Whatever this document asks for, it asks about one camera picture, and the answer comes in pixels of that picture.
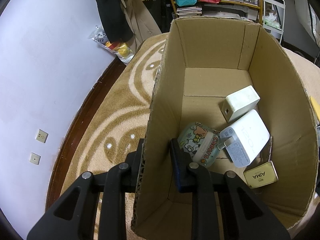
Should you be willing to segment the wall socket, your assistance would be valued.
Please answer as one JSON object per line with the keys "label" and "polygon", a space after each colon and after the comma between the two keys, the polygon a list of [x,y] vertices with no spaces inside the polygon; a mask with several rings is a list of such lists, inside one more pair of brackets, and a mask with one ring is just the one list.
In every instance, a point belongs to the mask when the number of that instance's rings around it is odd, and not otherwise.
{"label": "wall socket", "polygon": [[47,138],[48,138],[48,133],[39,129],[35,139],[41,143],[45,143],[47,141]]}
{"label": "wall socket", "polygon": [[39,165],[40,159],[41,159],[41,156],[40,156],[40,155],[31,152],[29,161],[30,161],[32,164]]}

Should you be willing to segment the plastic bag of toys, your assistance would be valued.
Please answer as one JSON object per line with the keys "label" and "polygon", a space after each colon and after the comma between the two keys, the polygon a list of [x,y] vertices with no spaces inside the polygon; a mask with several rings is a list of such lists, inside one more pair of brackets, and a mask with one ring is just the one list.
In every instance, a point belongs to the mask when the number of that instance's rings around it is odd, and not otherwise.
{"label": "plastic bag of toys", "polygon": [[116,55],[125,65],[128,65],[134,57],[133,51],[125,42],[110,42],[102,25],[96,25],[95,30],[91,32],[88,39],[93,40],[109,53]]}

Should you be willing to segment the upper wall socket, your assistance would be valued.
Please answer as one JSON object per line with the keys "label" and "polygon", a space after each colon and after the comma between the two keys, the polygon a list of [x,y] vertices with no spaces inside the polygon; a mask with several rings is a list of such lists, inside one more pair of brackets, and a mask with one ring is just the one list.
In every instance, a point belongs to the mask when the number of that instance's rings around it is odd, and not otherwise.
{"label": "upper wall socket", "polygon": [[48,133],[39,129],[35,139],[41,143],[45,143],[47,141],[47,138],[48,138]]}

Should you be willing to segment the stack of books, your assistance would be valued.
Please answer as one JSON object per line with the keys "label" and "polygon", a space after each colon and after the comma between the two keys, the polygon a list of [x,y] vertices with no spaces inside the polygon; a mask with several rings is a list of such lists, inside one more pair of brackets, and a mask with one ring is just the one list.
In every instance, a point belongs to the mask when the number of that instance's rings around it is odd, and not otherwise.
{"label": "stack of books", "polygon": [[201,6],[179,7],[176,9],[176,14],[178,17],[201,16],[202,7]]}
{"label": "stack of books", "polygon": [[259,9],[254,9],[245,5],[236,4],[212,4],[202,5],[202,16],[215,18],[232,18],[257,22]]}

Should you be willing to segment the white rolling cart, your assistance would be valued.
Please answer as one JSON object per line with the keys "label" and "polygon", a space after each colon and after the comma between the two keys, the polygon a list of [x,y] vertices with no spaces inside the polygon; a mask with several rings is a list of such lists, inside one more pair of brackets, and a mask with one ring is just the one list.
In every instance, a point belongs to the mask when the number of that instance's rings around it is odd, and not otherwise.
{"label": "white rolling cart", "polygon": [[284,34],[285,9],[284,0],[263,0],[263,27],[279,43],[282,42]]}

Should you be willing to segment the white power charger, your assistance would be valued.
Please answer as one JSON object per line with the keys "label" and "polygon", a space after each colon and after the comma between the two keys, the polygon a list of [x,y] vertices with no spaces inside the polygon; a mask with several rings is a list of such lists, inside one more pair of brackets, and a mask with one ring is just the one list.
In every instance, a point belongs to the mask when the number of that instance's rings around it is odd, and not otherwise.
{"label": "white power charger", "polygon": [[220,132],[218,149],[225,149],[233,164],[246,167],[269,141],[270,134],[259,113],[253,109]]}

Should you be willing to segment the yellow green toy skateboard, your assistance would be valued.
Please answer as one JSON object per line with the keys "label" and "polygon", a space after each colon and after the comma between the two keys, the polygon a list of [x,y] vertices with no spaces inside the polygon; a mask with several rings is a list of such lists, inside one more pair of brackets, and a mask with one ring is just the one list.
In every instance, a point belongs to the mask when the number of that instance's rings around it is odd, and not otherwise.
{"label": "yellow green toy skateboard", "polygon": [[320,105],[318,104],[318,102],[316,101],[316,99],[313,96],[310,96],[310,102],[313,107],[314,114],[317,118],[317,124],[319,125],[319,123],[320,123]]}

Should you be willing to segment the beige patterned carpet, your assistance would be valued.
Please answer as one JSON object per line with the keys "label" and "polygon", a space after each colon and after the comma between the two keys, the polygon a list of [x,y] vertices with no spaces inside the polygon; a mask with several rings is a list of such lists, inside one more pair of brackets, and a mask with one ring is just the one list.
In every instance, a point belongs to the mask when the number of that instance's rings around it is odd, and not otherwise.
{"label": "beige patterned carpet", "polygon": [[[113,165],[124,161],[129,152],[136,150],[139,139],[143,138],[146,132],[155,73],[160,65],[167,35],[167,33],[157,35],[144,41],[137,56],[107,93],[75,150],[61,195],[82,172],[89,170],[99,174],[108,171]],[[294,67],[297,67],[297,73],[302,75],[300,77],[303,85],[306,85],[304,88],[311,88],[311,95],[315,95],[318,100],[319,85],[313,88],[311,83],[319,78],[319,69],[317,70],[310,61],[304,60],[289,50],[286,53]],[[275,144],[273,144],[271,160],[277,174],[281,175],[280,168],[289,168],[289,175],[294,175],[294,178],[290,178],[291,182],[296,178],[303,179],[297,182],[294,193],[304,193],[306,176],[318,168],[318,157],[315,159],[314,154],[303,153],[294,160],[294,156],[289,158],[289,154],[285,154],[284,161],[275,161],[274,146]],[[125,198],[127,237],[142,239],[130,228],[134,198],[134,193],[128,193]],[[283,211],[274,209],[280,214],[281,219],[299,219],[298,223],[289,230],[292,237],[306,228],[309,222],[311,225],[312,219],[317,219],[319,215],[319,194],[314,192],[313,198],[309,200],[308,209],[303,213],[303,217],[297,217],[294,214],[284,215]]]}

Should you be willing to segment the beige trench coat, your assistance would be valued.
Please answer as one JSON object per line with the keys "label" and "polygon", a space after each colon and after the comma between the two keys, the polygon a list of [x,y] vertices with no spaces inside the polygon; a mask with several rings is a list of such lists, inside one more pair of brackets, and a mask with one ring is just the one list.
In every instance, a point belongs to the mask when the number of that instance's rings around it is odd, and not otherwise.
{"label": "beige trench coat", "polygon": [[135,53],[145,40],[162,32],[142,0],[121,0],[121,2],[126,21],[133,32],[133,36],[126,44]]}

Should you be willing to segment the lower wall socket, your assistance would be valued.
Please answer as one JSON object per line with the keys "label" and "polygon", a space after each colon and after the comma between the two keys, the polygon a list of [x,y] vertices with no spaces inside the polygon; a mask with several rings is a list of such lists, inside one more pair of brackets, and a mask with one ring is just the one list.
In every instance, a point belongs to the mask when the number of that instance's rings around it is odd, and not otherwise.
{"label": "lower wall socket", "polygon": [[40,156],[40,155],[31,152],[29,161],[30,161],[32,164],[39,165],[40,159],[41,159],[41,156]]}

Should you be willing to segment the left stack of books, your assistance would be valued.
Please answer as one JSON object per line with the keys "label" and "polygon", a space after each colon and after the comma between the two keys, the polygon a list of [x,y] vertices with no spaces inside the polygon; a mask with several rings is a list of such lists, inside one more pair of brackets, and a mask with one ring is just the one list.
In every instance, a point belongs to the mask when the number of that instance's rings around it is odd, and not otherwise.
{"label": "left stack of books", "polygon": [[176,14],[178,17],[201,16],[202,7],[201,6],[179,7],[176,9]]}

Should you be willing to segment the gold AIMA key card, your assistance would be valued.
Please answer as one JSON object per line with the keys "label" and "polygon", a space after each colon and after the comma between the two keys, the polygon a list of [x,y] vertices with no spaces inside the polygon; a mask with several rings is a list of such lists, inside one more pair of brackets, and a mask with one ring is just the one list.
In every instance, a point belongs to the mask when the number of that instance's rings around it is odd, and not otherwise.
{"label": "gold AIMA key card", "polygon": [[273,161],[263,163],[244,172],[244,178],[249,188],[256,189],[278,181],[278,175]]}

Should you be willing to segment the black hanging coat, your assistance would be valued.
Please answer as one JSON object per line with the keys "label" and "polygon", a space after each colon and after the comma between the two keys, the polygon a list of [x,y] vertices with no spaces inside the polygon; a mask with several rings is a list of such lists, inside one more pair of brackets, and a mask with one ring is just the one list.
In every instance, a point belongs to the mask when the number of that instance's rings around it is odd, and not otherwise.
{"label": "black hanging coat", "polygon": [[129,24],[123,13],[120,0],[95,0],[103,29],[108,40],[127,42],[133,37]]}

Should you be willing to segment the green cartoon pouch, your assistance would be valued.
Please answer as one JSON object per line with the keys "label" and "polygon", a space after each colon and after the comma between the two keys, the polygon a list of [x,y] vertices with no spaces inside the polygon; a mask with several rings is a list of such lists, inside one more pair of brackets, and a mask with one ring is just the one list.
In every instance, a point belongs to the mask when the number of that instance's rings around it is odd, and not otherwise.
{"label": "green cartoon pouch", "polygon": [[191,156],[193,162],[210,167],[220,153],[220,132],[200,122],[189,123],[180,133],[180,149]]}

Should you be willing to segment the white square adapter box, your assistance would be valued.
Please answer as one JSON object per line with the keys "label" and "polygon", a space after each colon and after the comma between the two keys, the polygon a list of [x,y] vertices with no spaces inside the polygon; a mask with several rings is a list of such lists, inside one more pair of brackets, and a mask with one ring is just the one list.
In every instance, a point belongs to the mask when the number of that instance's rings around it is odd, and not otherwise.
{"label": "white square adapter box", "polygon": [[259,101],[260,96],[250,85],[226,96],[221,112],[227,122],[233,122],[254,109]]}

